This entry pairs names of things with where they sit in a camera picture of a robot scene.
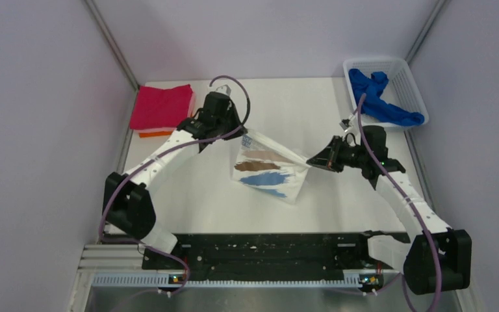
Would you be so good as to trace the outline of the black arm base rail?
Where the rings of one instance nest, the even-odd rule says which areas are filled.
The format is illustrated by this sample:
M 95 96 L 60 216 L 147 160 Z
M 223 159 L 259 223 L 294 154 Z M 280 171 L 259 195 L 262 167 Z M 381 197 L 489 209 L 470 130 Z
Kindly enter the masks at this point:
M 189 281 L 340 281 L 390 268 L 365 254 L 366 233 L 178 234 L 173 259 L 144 252 L 144 270 L 190 269 Z

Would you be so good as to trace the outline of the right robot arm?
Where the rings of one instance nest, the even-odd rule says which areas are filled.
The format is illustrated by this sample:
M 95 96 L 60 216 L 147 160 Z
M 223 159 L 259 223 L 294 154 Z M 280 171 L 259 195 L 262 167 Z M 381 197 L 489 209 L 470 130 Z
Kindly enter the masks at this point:
M 363 127 L 360 144 L 334 136 L 307 164 L 339 173 L 346 167 L 361 170 L 404 226 L 408 242 L 382 231 L 361 234 L 355 260 L 364 268 L 381 261 L 402 273 L 414 294 L 466 289 L 470 285 L 472 239 L 464 229 L 453 229 L 416 191 L 402 164 L 389 157 L 387 133 L 376 125 Z

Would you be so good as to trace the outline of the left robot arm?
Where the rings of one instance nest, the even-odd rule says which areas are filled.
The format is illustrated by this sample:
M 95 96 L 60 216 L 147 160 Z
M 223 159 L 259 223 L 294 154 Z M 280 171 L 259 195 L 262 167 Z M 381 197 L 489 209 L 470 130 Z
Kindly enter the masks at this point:
M 208 145 L 245 133 L 229 94 L 209 92 L 196 115 L 183 120 L 160 148 L 134 168 L 123 174 L 113 172 L 106 178 L 103 221 L 156 253 L 164 267 L 178 267 L 183 256 L 181 249 L 175 246 L 177 237 L 157 220 L 157 205 L 152 195 L 178 168 Z

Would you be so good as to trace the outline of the white printed t-shirt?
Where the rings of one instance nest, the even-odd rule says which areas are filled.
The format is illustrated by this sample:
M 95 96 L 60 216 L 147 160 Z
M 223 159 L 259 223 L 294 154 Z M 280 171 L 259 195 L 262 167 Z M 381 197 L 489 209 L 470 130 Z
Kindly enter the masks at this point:
M 242 136 L 232 180 L 295 203 L 310 167 L 306 157 L 249 129 Z

